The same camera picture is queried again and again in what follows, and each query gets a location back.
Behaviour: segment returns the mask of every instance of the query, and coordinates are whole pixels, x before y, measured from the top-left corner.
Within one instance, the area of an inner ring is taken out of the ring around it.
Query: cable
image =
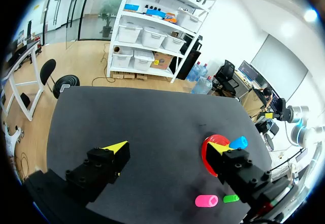
[[[17,158],[17,159],[20,161],[20,169],[18,169],[18,167],[17,167],[16,169],[17,169],[17,171],[22,175],[22,176],[21,176],[21,177],[22,177],[22,180],[25,180],[26,177],[29,176],[28,157],[27,157],[27,155],[26,155],[24,152],[22,152],[21,155],[20,155],[20,158],[18,158],[18,157],[16,157],[16,156],[15,156],[15,158]],[[26,174],[26,175],[25,175],[25,173],[24,173],[24,168],[23,168],[23,166],[22,166],[22,161],[23,161],[23,159],[25,159],[26,164],[27,164],[27,174]]]
[[[285,135],[286,135],[286,138],[289,140],[289,143],[290,143],[291,145],[295,146],[295,147],[300,147],[299,144],[295,144],[295,143],[291,142],[290,138],[288,137],[288,131],[287,131],[287,129],[286,129],[286,121],[284,121],[284,126],[285,126]]]
[[[290,146],[287,147],[286,149],[273,150],[273,151],[271,151],[271,153],[272,153],[272,152],[279,152],[279,151],[287,151],[287,150],[290,149],[292,146],[293,146],[293,145],[290,145]]]
[[[294,158],[297,154],[301,154],[302,152],[304,152],[306,149],[302,148],[300,149],[297,153],[295,153],[293,156],[291,156],[290,158],[288,158],[286,161],[282,162],[281,164],[279,164],[278,166],[272,168],[270,171],[273,171],[274,169],[277,169],[278,167],[281,167],[283,164],[289,162],[292,158]]]
[[[27,164],[27,175],[25,175],[25,173],[24,173],[24,169],[23,169],[23,167],[22,167],[22,160],[23,160],[23,159],[26,160],[26,164]],[[26,155],[24,152],[22,152],[21,155],[20,155],[20,166],[21,166],[21,172],[22,172],[22,175],[23,175],[23,180],[25,180],[26,177],[29,176],[29,165],[28,165],[28,158],[27,158],[27,155]]]
[[[259,220],[253,220],[250,222],[244,222],[244,224],[251,224],[251,223],[269,223],[269,224],[279,224],[276,221],[273,220],[266,220],[266,219],[259,219]]]
[[[102,63],[102,61],[105,59],[106,60],[106,66],[105,66],[105,68],[104,68],[104,76],[105,77],[96,77],[96,78],[94,78],[93,80],[92,80],[92,82],[91,82],[91,86],[93,87],[93,82],[96,80],[96,79],[99,79],[99,78],[105,78],[106,79],[106,81],[107,82],[109,82],[109,83],[114,83],[115,82],[115,78],[110,78],[110,79],[114,79],[114,81],[109,81],[108,79],[108,77],[106,77],[106,74],[105,74],[105,70],[106,70],[106,68],[107,68],[107,59],[104,57],[105,56],[105,54],[106,54],[106,52],[105,52],[105,49],[106,49],[106,45],[109,45],[110,43],[105,43],[104,44],[104,50],[103,50],[103,52],[104,52],[104,54],[103,54],[103,57],[102,57],[102,59],[101,59],[101,63]]]

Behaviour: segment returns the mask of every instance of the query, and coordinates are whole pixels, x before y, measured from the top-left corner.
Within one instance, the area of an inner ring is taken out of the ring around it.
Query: blue cup
[[[239,137],[238,139],[232,141],[229,145],[231,149],[246,148],[248,145],[247,139],[244,136]]]

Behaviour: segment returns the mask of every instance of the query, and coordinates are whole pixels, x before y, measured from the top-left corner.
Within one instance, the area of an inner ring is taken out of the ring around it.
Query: ceiling light
[[[304,19],[307,22],[313,22],[316,20],[316,18],[317,18],[317,12],[315,12],[315,10],[313,9],[308,10],[304,15]]]

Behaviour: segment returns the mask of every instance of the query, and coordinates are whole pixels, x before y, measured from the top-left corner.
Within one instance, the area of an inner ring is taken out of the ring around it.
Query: red plate
[[[226,137],[224,137],[222,135],[214,134],[214,135],[211,135],[211,136],[207,137],[204,140],[203,144],[202,144],[201,156],[202,156],[203,164],[207,168],[208,172],[211,173],[212,176],[217,177],[218,174],[216,174],[214,172],[214,170],[209,165],[209,163],[207,162],[207,159],[206,159],[208,142],[212,142],[212,143],[215,143],[215,144],[220,144],[220,145],[226,146],[226,145],[230,144],[230,141]]]

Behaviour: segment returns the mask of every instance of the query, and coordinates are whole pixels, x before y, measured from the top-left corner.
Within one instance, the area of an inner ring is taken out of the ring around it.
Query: wooden floor
[[[67,74],[78,76],[81,86],[91,86],[91,82],[96,77],[105,77],[104,68],[106,60],[102,60],[105,52],[109,50],[107,41],[77,41],[69,49],[66,49],[65,43],[56,43],[42,48],[43,52],[37,56],[39,70],[49,59],[56,60],[56,68],[52,74],[54,80]],[[35,80],[33,66],[26,62],[14,73],[16,83]],[[114,83],[109,83],[105,78],[96,79],[94,86],[109,87],[129,87],[129,88],[149,88],[157,90],[190,92],[193,83],[176,79],[170,83],[169,78],[148,76],[148,80],[127,80],[120,79]],[[37,86],[19,87],[19,92],[27,94],[31,100],[37,92]],[[9,82],[5,85],[5,92],[8,102],[12,91]],[[15,125],[21,127],[24,132],[24,138],[20,144],[16,145],[16,166],[22,178],[33,173],[35,170],[47,171],[46,147],[49,134],[52,114],[56,105],[56,99],[47,86],[44,86],[44,92],[36,106],[32,122],[28,121],[21,111],[17,101],[14,99],[8,117],[2,114],[2,120],[10,127],[10,133],[15,131]]]

